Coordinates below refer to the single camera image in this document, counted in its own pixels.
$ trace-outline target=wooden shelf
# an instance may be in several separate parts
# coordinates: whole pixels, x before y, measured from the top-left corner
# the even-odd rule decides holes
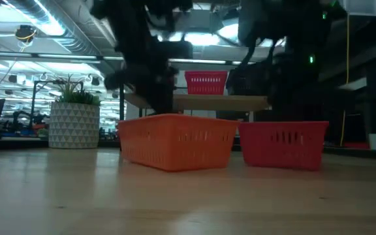
[[[150,108],[135,94],[125,94],[125,100],[138,108]],[[266,97],[240,95],[174,95],[176,110],[259,111],[268,107]]]

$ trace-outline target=red basket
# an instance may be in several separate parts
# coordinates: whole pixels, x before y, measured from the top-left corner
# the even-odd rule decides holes
[[[222,95],[227,71],[186,71],[185,79],[190,95]]]
[[[251,166],[319,170],[327,126],[327,121],[242,123],[244,161]]]
[[[121,121],[121,155],[171,172],[224,168],[239,123],[180,114]]]

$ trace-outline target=wooden table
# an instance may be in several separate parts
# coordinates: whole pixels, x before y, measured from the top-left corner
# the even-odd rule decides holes
[[[135,94],[125,94],[125,100],[138,108],[150,108]],[[174,95],[175,110],[215,110],[252,112],[269,107],[266,97],[239,95]]]
[[[166,173],[118,149],[0,151],[0,234],[376,235],[376,161]]]

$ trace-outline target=geometric patterned planter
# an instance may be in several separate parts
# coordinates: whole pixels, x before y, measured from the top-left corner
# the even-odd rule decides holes
[[[100,108],[88,104],[53,102],[50,111],[49,147],[96,148]]]

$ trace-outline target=exposed duct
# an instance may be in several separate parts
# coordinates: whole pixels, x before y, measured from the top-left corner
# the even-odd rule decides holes
[[[81,29],[51,0],[3,0],[7,5],[23,14],[42,32],[62,45],[72,54],[99,55],[100,51],[86,37]],[[95,65],[101,72],[114,71],[105,62]]]

